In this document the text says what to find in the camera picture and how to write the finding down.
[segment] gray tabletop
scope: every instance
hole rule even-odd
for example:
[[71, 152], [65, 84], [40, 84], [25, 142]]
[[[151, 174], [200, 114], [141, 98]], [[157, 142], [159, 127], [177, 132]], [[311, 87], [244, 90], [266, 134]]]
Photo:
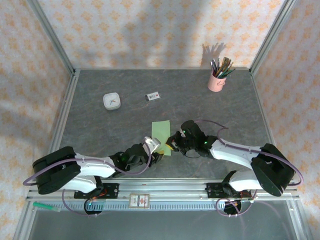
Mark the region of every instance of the gray tabletop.
[[[221, 136], [230, 142], [263, 146], [267, 131], [248, 70], [236, 70], [221, 92], [207, 88], [209, 70], [81, 70], [60, 147], [106, 157], [125, 151], [151, 136], [152, 122], [170, 120], [173, 135], [187, 120], [208, 119], [229, 127]], [[103, 96], [117, 92], [121, 107], [108, 111]], [[160, 99], [147, 102], [146, 94]], [[199, 123], [207, 135], [218, 126]], [[188, 152], [191, 157], [197, 153]], [[171, 152], [140, 178], [224, 178], [232, 170], [245, 170], [225, 160], [187, 158]]]

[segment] green marker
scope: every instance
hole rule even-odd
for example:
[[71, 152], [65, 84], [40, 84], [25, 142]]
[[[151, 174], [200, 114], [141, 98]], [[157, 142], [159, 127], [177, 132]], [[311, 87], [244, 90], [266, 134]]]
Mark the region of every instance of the green marker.
[[60, 213], [60, 211], [61, 211], [61, 208], [58, 208], [58, 207], [55, 207], [55, 206], [50, 206], [50, 205], [43, 204], [43, 203], [40, 203], [40, 202], [34, 202], [32, 205], [34, 207], [48, 209], [48, 210], [52, 210], [52, 211], [55, 211], [55, 212], [58, 212], [58, 213]]

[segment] floral wallpaper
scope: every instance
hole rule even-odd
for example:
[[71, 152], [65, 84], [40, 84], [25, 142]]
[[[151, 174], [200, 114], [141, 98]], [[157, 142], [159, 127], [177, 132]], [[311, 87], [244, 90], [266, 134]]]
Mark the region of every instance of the floral wallpaper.
[[250, 67], [284, 0], [39, 0], [74, 68]]
[[2, 0], [0, 16], [0, 232], [11, 240], [70, 75], [26, 0]]
[[320, 239], [320, 1], [298, 0], [254, 76], [279, 149], [301, 170], [298, 187]]

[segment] pink cup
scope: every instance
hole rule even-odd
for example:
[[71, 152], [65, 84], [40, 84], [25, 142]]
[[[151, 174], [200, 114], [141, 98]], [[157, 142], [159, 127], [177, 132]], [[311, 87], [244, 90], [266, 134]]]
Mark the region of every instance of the pink cup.
[[208, 89], [210, 89], [212, 92], [220, 92], [223, 86], [226, 84], [226, 79], [226, 77], [219, 79], [210, 74]]

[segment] gray surface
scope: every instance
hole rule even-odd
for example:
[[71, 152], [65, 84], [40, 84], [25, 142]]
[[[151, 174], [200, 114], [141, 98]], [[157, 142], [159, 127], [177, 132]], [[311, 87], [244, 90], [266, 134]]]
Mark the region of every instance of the gray surface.
[[[81, 70], [60, 147], [106, 157], [125, 151], [151, 135], [152, 122], [170, 120], [171, 134], [187, 120], [209, 119], [229, 130], [221, 136], [233, 143], [263, 146], [268, 135], [248, 70], [236, 70], [221, 92], [207, 88], [209, 70]], [[161, 98], [146, 102], [158, 91]], [[117, 92], [121, 107], [108, 111], [103, 96]], [[199, 123], [207, 135], [219, 127]], [[188, 155], [196, 157], [195, 152]], [[191, 159], [172, 152], [141, 178], [224, 178], [245, 170], [232, 162]]]
[[37, 211], [30, 240], [295, 240], [286, 201], [259, 201], [242, 216], [215, 211], [119, 211], [97, 218]]

